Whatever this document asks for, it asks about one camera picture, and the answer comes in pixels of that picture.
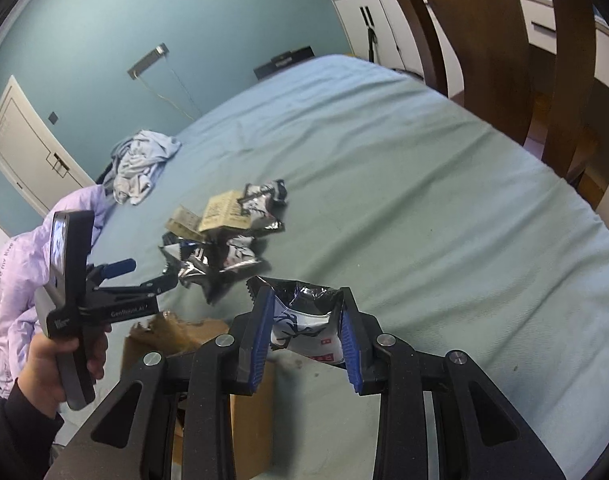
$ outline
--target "wall socket strip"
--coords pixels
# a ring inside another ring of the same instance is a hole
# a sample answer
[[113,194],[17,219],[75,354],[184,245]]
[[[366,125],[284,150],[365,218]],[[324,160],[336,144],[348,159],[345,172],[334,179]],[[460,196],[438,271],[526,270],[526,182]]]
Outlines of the wall socket strip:
[[136,62],[126,73],[129,74],[131,79],[136,79],[142,72],[148,69],[153,63],[158,61],[161,57],[169,54],[169,49],[164,43],[159,44],[149,54],[144,56],[142,59]]

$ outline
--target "open cardboard box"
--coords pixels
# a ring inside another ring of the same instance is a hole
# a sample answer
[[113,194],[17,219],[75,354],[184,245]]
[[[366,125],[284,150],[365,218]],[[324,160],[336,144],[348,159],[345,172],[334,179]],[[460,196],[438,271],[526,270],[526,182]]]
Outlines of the open cardboard box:
[[[129,370],[145,354],[158,351],[165,356],[199,348],[229,327],[218,319],[187,323],[165,312],[147,327],[135,325],[124,340],[121,371]],[[233,455],[238,480],[249,480],[267,470],[273,448],[274,365],[267,362],[262,383],[252,397],[231,396]],[[172,460],[182,464],[182,427],[176,422]]]

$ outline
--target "human hand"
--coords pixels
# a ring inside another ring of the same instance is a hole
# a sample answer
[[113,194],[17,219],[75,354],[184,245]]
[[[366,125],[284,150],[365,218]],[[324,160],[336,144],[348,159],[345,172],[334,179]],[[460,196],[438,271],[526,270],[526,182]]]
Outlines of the human hand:
[[[111,326],[106,326],[104,332],[111,332]],[[37,334],[31,340],[27,363],[18,376],[18,387],[27,400],[49,418],[56,417],[58,405],[66,400],[56,354],[73,352],[79,344],[77,338],[49,339],[43,334]],[[104,377],[107,347],[107,336],[102,333],[94,342],[91,355],[87,356],[87,369],[96,380]]]

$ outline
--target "teal wall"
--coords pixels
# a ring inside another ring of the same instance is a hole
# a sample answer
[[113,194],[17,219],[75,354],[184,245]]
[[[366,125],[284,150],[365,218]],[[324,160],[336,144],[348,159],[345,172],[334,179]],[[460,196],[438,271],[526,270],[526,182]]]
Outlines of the teal wall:
[[[0,48],[0,95],[13,74],[96,178],[118,140],[141,128],[176,134],[191,122],[126,74],[163,42],[168,60],[142,77],[194,117],[167,63],[207,112],[252,86],[252,69],[276,54],[308,44],[317,56],[350,50],[331,0],[31,0]],[[39,222],[0,173],[0,225],[17,234]]]

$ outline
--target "metal screw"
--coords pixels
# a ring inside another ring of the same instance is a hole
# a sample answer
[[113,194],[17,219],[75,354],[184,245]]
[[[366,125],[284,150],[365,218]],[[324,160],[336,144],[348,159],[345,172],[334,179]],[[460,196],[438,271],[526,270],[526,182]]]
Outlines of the metal screw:
[[155,366],[162,361],[162,355],[158,354],[158,352],[149,352],[149,354],[145,355],[142,360],[147,366]]
[[457,365],[463,365],[467,362],[467,355],[464,352],[455,350],[449,354],[449,360]]
[[393,346],[395,345],[395,336],[392,336],[391,334],[380,334],[376,338],[376,342],[380,346]]
[[216,344],[218,346],[231,346],[234,341],[235,337],[233,337],[231,334],[220,334],[218,337],[216,337]]

